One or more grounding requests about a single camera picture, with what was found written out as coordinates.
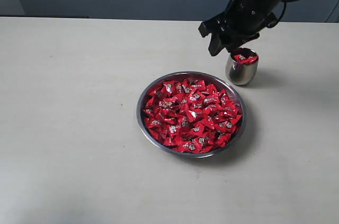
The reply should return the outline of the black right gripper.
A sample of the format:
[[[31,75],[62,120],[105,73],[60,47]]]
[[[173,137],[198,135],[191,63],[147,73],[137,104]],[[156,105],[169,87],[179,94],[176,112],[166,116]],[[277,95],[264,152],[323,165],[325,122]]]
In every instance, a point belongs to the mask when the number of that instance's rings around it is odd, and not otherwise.
[[[210,35],[211,56],[226,49],[229,53],[259,37],[263,28],[273,28],[284,16],[291,0],[234,0],[224,14],[201,22],[200,35]]]

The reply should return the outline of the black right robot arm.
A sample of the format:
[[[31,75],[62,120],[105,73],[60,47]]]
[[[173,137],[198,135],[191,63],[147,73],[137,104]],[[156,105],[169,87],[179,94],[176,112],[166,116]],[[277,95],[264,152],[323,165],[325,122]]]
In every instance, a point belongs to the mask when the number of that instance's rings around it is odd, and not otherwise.
[[[296,1],[299,0],[230,0],[223,12],[201,22],[198,30],[202,37],[211,36],[208,47],[211,56],[223,49],[233,52],[258,39],[264,28],[271,29],[281,21],[273,13],[279,3]]]

